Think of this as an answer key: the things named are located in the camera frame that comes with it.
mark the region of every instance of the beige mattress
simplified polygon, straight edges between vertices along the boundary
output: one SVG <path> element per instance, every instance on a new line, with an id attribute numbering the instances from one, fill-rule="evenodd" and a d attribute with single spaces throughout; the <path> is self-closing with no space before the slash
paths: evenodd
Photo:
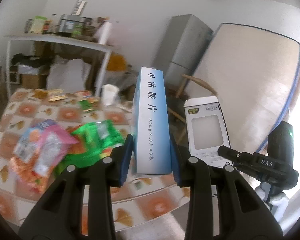
<path id="1" fill-rule="evenodd" d="M 221 24 L 193 76 L 217 91 L 231 148 L 252 153 L 264 147 L 287 112 L 299 69 L 297 41 L 252 26 Z M 191 98 L 211 95 L 193 82 L 186 92 Z"/>

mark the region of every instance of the refrigerator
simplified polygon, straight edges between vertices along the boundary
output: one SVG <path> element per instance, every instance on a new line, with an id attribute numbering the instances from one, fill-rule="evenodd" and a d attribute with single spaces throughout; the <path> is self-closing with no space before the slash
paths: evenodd
<path id="1" fill-rule="evenodd" d="M 171 18 L 152 67 L 162 70 L 167 84 L 179 86 L 192 75 L 212 37 L 212 30 L 192 14 Z"/>

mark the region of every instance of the checkered tablecloth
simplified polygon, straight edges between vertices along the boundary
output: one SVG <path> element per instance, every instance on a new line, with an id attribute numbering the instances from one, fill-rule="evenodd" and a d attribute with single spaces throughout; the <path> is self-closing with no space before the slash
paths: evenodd
<path id="1" fill-rule="evenodd" d="M 21 225 L 41 197 L 16 179 L 8 162 L 20 136 L 45 119 L 53 119 L 63 128 L 87 122 L 111 119 L 125 138 L 130 133 L 131 113 L 118 107 L 100 107 L 84 113 L 75 96 L 49 102 L 33 98 L 33 90 L 18 89 L 11 97 L 0 121 L 0 213 L 9 222 Z M 88 194 L 85 187 L 82 209 L 82 233 L 87 234 Z M 189 202 L 190 189 L 179 188 L 172 175 L 135 178 L 129 171 L 121 188 L 111 188 L 112 208 L 117 231 L 159 217 Z"/>

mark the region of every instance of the paper cup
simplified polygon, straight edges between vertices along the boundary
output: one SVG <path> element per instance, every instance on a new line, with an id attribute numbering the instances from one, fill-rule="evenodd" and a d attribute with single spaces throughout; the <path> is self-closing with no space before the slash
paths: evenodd
<path id="1" fill-rule="evenodd" d="M 103 85 L 101 101 L 104 106 L 111 106 L 117 97 L 119 88 L 114 85 Z"/>

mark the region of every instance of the shelf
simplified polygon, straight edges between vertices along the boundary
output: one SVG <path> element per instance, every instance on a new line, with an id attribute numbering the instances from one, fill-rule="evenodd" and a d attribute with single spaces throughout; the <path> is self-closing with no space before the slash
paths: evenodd
<path id="1" fill-rule="evenodd" d="M 18 41 L 46 41 L 46 42 L 54 42 L 54 43 L 61 43 L 67 45 L 78 46 L 87 49 L 94 49 L 103 52 L 110 52 L 113 50 L 112 46 L 102 45 L 98 43 L 94 43 L 91 41 L 81 41 L 73 38 L 63 37 L 63 36 L 56 36 L 54 34 L 21 34 L 21 35 L 8 35 L 11 41 L 18 40 Z"/>

